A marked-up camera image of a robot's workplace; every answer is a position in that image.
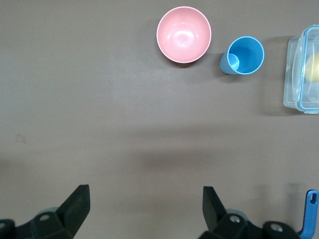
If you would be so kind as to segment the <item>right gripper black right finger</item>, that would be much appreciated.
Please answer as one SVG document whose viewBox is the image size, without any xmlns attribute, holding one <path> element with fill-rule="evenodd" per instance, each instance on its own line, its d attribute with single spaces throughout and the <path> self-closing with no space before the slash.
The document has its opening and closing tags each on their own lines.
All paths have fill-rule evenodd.
<svg viewBox="0 0 319 239">
<path fill-rule="evenodd" d="M 257 227 L 238 213 L 224 208 L 213 187 L 203 187 L 202 211 L 207 225 L 202 239 L 299 239 L 287 224 L 267 221 Z"/>
</svg>

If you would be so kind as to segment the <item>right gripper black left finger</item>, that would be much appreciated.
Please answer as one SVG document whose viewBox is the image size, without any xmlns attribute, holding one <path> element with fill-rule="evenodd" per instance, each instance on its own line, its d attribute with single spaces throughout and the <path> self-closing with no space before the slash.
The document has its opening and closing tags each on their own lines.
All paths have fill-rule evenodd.
<svg viewBox="0 0 319 239">
<path fill-rule="evenodd" d="M 72 239 L 90 212 L 89 185 L 79 185 L 54 211 L 44 211 L 29 222 L 16 226 L 11 219 L 1 219 L 2 239 Z"/>
</svg>

